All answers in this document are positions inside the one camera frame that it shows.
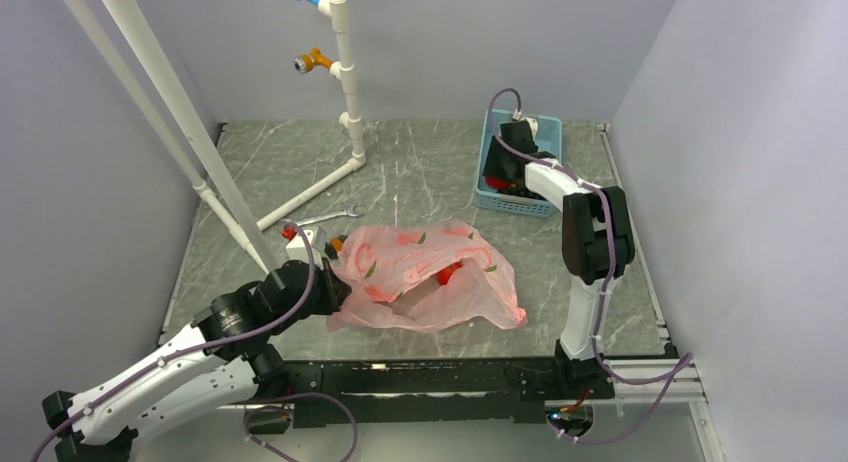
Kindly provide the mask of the large red fake apple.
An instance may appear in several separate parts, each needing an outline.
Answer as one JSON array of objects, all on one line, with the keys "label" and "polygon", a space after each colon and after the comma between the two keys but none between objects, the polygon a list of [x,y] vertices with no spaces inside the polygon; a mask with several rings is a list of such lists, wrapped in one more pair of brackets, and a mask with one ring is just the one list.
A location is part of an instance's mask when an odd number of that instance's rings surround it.
[{"label": "large red fake apple", "polygon": [[485,172],[483,178],[485,183],[495,191],[504,191],[514,186],[510,178],[499,173]]}]

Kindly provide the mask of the red fake peach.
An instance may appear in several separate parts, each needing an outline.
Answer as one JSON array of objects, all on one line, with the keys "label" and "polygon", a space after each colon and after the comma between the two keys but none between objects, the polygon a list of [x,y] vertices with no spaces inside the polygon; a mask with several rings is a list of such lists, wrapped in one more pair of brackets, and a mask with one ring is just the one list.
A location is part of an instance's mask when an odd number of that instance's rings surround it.
[{"label": "red fake peach", "polygon": [[436,274],[436,279],[437,279],[438,284],[439,284],[440,286],[445,286],[445,285],[447,285],[447,284],[449,283],[449,281],[450,281],[451,277],[453,276],[453,274],[454,274],[454,273],[455,273],[455,272],[456,272],[459,268],[461,268],[462,266],[463,266],[463,264],[462,264],[461,262],[455,262],[455,263],[453,263],[453,264],[451,264],[451,265],[449,265],[449,266],[447,266],[447,267],[445,267],[445,268],[441,269],[441,270],[440,270],[440,271]]}]

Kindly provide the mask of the pink plastic bag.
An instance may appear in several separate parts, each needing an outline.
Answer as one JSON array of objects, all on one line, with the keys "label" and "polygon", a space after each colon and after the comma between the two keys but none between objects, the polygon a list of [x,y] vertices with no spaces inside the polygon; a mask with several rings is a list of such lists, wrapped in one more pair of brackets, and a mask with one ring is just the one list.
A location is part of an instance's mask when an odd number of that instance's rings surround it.
[{"label": "pink plastic bag", "polygon": [[[436,274],[455,262],[463,266],[440,286]],[[330,332],[357,327],[435,333],[474,318],[511,330],[527,320],[512,265],[461,220],[359,227],[333,271],[352,292],[329,316]]]}]

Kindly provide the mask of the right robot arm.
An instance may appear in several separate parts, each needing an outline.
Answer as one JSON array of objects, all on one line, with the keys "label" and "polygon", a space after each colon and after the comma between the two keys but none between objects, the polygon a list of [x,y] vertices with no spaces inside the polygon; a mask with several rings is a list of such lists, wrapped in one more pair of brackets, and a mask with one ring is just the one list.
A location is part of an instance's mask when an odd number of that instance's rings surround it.
[{"label": "right robot arm", "polygon": [[493,131],[486,177],[516,184],[542,197],[561,213],[561,253],[572,276],[566,325],[555,349],[551,383],[574,397],[601,375],[605,305],[635,257],[626,195],[618,186],[600,187],[541,152],[526,120]]}]

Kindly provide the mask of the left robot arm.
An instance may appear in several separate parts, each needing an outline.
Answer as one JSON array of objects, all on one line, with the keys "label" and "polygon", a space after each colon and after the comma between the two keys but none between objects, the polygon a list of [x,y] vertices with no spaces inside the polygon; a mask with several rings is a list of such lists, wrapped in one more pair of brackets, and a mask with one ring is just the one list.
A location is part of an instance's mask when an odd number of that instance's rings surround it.
[{"label": "left robot arm", "polygon": [[209,410],[293,391],[269,340],[313,315],[338,312],[351,293],[328,260],[288,261],[263,280],[213,299],[170,341],[85,392],[42,402],[59,461],[126,461],[152,439]]}]

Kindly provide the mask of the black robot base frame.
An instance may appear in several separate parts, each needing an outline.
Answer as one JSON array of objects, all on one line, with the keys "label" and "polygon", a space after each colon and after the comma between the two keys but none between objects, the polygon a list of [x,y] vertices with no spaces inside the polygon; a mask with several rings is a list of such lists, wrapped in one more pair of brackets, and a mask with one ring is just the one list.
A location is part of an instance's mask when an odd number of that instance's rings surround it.
[{"label": "black robot base frame", "polygon": [[250,404],[286,397],[296,428],[356,422],[403,423],[506,419],[541,423],[556,407],[582,407],[615,391],[596,366],[573,368],[560,350],[548,356],[396,360],[288,360],[260,383]]}]

